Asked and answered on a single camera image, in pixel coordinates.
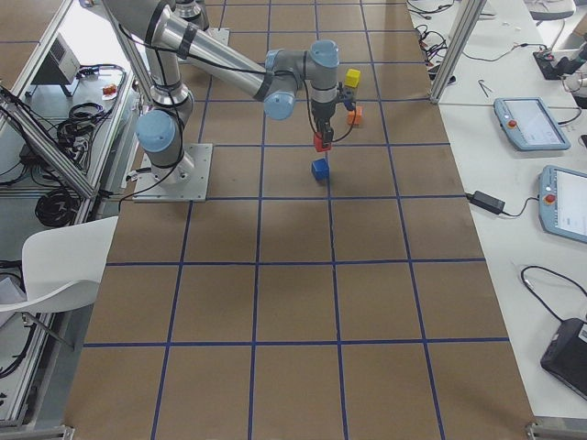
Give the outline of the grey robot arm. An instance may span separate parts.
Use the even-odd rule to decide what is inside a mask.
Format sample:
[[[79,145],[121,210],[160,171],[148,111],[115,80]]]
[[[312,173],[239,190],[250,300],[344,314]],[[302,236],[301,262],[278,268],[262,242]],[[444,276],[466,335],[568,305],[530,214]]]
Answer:
[[[274,49],[258,64],[209,34],[197,17],[196,1],[107,1],[105,7],[123,35],[147,52],[156,108],[140,118],[137,135],[157,183],[185,181],[194,167],[183,146],[190,114],[180,107],[193,99],[181,79],[180,61],[239,88],[274,120],[290,117],[298,91],[305,90],[319,152],[337,142],[330,123],[337,104],[355,106],[352,92],[338,81],[339,48],[333,40],[317,40],[307,50]]]

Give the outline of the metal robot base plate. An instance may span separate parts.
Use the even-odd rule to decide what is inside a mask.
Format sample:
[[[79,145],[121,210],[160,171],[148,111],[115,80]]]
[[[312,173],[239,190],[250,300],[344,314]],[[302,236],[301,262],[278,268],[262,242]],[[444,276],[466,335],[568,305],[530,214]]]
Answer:
[[[138,176],[132,197],[134,202],[169,203],[206,200],[213,145],[188,143],[183,148],[183,160],[169,177],[166,177],[167,170],[152,168],[148,155],[143,154],[141,167],[150,168],[150,170]]]

